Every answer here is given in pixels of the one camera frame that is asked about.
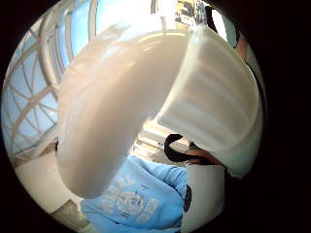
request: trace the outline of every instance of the hand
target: hand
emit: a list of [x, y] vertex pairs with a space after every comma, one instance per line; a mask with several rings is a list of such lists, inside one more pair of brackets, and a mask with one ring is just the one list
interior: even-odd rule
[[237, 51], [237, 53], [239, 53], [239, 55], [241, 56], [243, 61], [246, 61], [246, 57], [247, 57], [247, 42], [242, 37], [240, 37], [239, 41], [237, 42], [235, 50]]
[[[188, 155], [202, 156], [208, 159], [209, 161], [211, 161], [215, 165], [222, 165], [222, 163], [216, 157], [214, 157], [212, 154], [210, 154], [208, 151], [205, 151], [205, 150], [186, 150], [185, 153]], [[200, 164], [200, 160], [190, 159], [188, 160], [188, 163]]]

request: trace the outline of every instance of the glass ceiling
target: glass ceiling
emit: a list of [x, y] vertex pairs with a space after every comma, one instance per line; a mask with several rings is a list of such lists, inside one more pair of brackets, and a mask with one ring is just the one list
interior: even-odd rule
[[[158, 8], [165, 10], [172, 2], [158, 1]], [[2, 91], [1, 126], [9, 157], [34, 149], [52, 131], [62, 74], [79, 51], [121, 19], [149, 15], [154, 4], [155, 0], [63, 0], [34, 23], [17, 46]], [[227, 40], [222, 16], [215, 19]]]

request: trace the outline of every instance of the white wall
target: white wall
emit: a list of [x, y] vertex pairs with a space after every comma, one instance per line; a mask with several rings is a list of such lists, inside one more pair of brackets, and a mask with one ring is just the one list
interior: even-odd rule
[[49, 214], [56, 211], [69, 199], [76, 203], [82, 200], [62, 182], [58, 174], [54, 152], [17, 167], [16, 173], [31, 197]]

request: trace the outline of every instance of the light blue sweatshirt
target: light blue sweatshirt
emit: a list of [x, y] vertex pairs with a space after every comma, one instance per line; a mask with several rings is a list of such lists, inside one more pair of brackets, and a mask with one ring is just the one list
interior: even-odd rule
[[130, 155], [107, 190], [81, 202], [101, 233], [173, 233], [180, 230], [186, 195], [185, 168]]

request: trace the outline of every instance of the black strap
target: black strap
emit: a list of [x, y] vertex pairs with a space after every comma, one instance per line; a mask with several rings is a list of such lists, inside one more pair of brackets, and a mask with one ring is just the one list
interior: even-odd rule
[[202, 165], [213, 165], [213, 163], [211, 163], [211, 161], [209, 161], [205, 157], [198, 156], [198, 155], [188, 155], [188, 154], [181, 153], [181, 152], [171, 149], [169, 145], [177, 140], [180, 140], [181, 138], [183, 138], [183, 136], [180, 134], [170, 134], [166, 138], [165, 143], [164, 143], [164, 152], [169, 160], [173, 162], [184, 162], [184, 161], [191, 160], [191, 159], [198, 159], [200, 160], [200, 163]]
[[212, 10], [213, 8], [206, 6], [205, 7], [205, 12], [206, 12], [206, 19], [207, 19], [207, 25], [216, 33], [218, 33], [217, 28], [215, 26], [215, 23], [213, 21], [213, 16], [212, 16]]
[[186, 191], [186, 196], [184, 200], [184, 212], [187, 212], [189, 210], [190, 205], [191, 205], [191, 200], [192, 200], [192, 190], [187, 185], [187, 191]]

